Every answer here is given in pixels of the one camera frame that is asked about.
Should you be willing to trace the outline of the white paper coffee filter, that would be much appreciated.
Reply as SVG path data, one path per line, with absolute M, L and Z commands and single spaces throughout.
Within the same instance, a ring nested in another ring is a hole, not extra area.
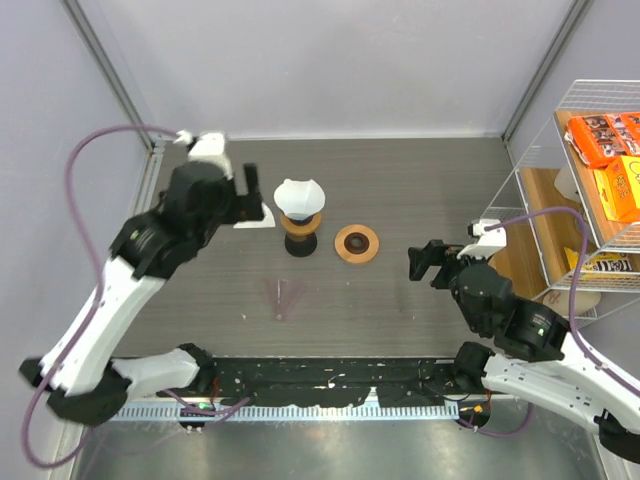
M 285 179 L 274 191 L 274 202 L 285 217 L 302 221 L 320 212 L 326 202 L 325 192 L 315 180 Z

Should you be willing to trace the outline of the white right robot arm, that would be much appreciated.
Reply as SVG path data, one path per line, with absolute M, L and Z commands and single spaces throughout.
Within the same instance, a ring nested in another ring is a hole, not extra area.
M 548 306 L 516 295 L 489 263 L 507 245 L 503 223 L 479 219 L 466 246 L 431 240 L 408 250 L 409 278 L 438 272 L 430 285 L 447 290 L 468 328 L 493 347 L 464 343 L 452 380 L 466 394 L 480 389 L 519 397 L 596 435 L 609 452 L 639 461 L 639 382 L 596 353 L 574 323 Z

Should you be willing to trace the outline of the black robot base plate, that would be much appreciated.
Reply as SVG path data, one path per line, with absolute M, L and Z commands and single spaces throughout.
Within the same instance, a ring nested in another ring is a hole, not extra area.
M 390 408 L 434 406 L 485 389 L 459 385 L 451 359 L 218 357 L 187 392 L 225 405 L 248 398 L 252 406 L 322 408 L 361 406 L 374 392 Z

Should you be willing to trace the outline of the bamboo dripper ring holder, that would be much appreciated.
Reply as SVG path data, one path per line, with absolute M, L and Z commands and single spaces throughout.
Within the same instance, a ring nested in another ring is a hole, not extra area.
M 284 213 L 280 214 L 280 223 L 287 234 L 293 236 L 309 236 L 314 234 L 322 222 L 322 213 L 317 212 L 307 219 L 306 222 L 294 221 Z

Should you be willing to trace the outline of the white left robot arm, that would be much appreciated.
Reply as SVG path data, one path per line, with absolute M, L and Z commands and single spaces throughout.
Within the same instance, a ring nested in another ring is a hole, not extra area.
M 239 194 L 223 133 L 181 131 L 176 141 L 186 146 L 187 160 L 173 170 L 158 204 L 125 221 L 98 268 L 95 293 L 61 340 L 20 366 L 62 420 L 97 427 L 131 399 L 172 389 L 200 398 L 213 388 L 213 357 L 192 343 L 145 358 L 113 356 L 145 304 L 219 227 L 264 218 L 257 167 L 244 164 L 247 192 Z

